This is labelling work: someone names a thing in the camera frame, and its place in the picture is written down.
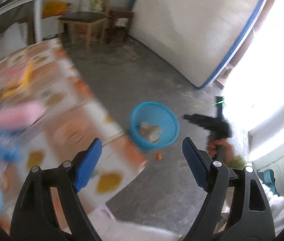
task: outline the blue trash basket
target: blue trash basket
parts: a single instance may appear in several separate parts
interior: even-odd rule
[[[148,142],[140,135],[138,130],[141,122],[161,127],[159,142]],[[172,111],[156,102],[149,101],[136,106],[131,116],[131,136],[137,146],[144,152],[172,144],[179,135],[179,127],[178,119]]]

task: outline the black seat cushion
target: black seat cushion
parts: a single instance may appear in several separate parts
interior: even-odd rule
[[[60,20],[92,23],[104,18],[106,18],[106,15],[102,13],[74,12],[62,15]]]

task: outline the basket rim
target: basket rim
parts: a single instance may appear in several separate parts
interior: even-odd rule
[[[165,109],[169,114],[170,116],[174,119],[175,121],[175,124],[176,124],[176,131],[175,131],[175,135],[174,135],[174,138],[172,140],[170,140],[169,142],[167,143],[151,143],[151,142],[148,142],[147,140],[145,140],[138,132],[137,130],[133,127],[133,121],[135,120],[135,117],[136,117],[136,113],[138,111],[138,109],[140,109],[141,107],[143,107],[144,105],[155,105],[155,106],[158,106],[160,108],[163,108]],[[179,135],[179,132],[180,132],[180,124],[178,122],[178,119],[176,118],[176,116],[174,115],[174,113],[169,109],[167,108],[166,106],[162,105],[162,104],[159,104],[157,102],[153,102],[153,101],[146,101],[146,102],[143,102],[143,103],[140,103],[139,105],[137,105],[133,112],[132,112],[132,115],[131,115],[131,120],[130,120],[130,127],[131,127],[131,133],[140,141],[142,141],[146,147],[166,147],[170,144],[172,144],[177,138],[178,138],[178,135]]]

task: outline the silver bolt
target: silver bolt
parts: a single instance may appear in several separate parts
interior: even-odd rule
[[[222,166],[222,162],[221,162],[221,161],[218,161],[218,160],[215,160],[215,161],[213,161],[213,165],[214,165],[215,167],[221,167],[221,166]]]
[[[64,161],[63,162],[63,167],[64,168],[68,168],[68,167],[70,167],[72,165],[72,163],[70,162],[70,161]]]
[[[35,172],[38,171],[38,169],[39,169],[38,166],[34,166],[34,167],[32,167],[31,172],[35,173]]]
[[[246,167],[246,171],[251,173],[251,172],[253,172],[253,168],[250,167],[250,166],[247,166],[247,167]]]

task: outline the table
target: table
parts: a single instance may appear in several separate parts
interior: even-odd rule
[[[36,43],[1,59],[0,77],[14,75],[20,62],[29,61],[33,64],[29,84],[7,99],[0,97],[0,108],[36,100],[46,111],[17,138],[23,159],[10,164],[5,173],[8,188],[2,189],[5,209],[0,215],[6,218],[4,225],[10,225],[17,196],[31,167],[58,167],[87,149],[96,137],[102,141],[102,154],[87,186],[78,193],[87,213],[127,186],[146,163],[144,155],[85,84],[59,39]],[[0,82],[0,95],[7,88]],[[52,189],[52,196],[63,229],[66,226],[56,189]]]
[[[106,39],[106,44],[109,44],[111,42],[111,38],[114,34],[113,26],[116,23],[116,20],[120,19],[120,18],[128,18],[129,19],[128,23],[126,25],[126,28],[125,28],[125,35],[124,35],[124,38],[123,38],[123,41],[126,41],[127,34],[128,34],[129,29],[130,29],[130,25],[131,25],[133,17],[134,17],[134,12],[125,9],[124,7],[111,7],[111,9],[109,10],[109,19],[110,19],[109,35]]]
[[[0,15],[22,4],[34,1],[34,32],[35,42],[42,41],[41,36],[41,15],[42,15],[42,0],[13,0],[0,7]]]

